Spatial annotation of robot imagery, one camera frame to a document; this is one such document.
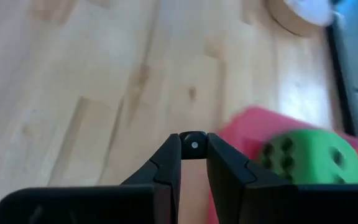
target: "green die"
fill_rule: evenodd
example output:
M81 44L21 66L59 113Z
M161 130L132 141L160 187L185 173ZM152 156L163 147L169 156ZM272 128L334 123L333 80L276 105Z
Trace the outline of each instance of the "green die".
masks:
M268 142L259 164L294 184L358 184L358 155L344 139L320 129L297 130Z

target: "white dot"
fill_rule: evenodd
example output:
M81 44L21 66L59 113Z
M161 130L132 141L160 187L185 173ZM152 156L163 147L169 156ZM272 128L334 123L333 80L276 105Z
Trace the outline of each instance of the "white dot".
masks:
M198 147L198 143L197 142L192 142L191 146L193 149L196 149Z

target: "wooden floor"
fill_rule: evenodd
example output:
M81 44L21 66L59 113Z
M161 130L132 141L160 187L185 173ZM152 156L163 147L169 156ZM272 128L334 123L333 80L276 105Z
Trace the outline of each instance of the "wooden floor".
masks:
M0 199L120 184L170 133L249 105L340 129L327 52L261 0L0 0ZM181 190L180 223L204 223L205 161Z

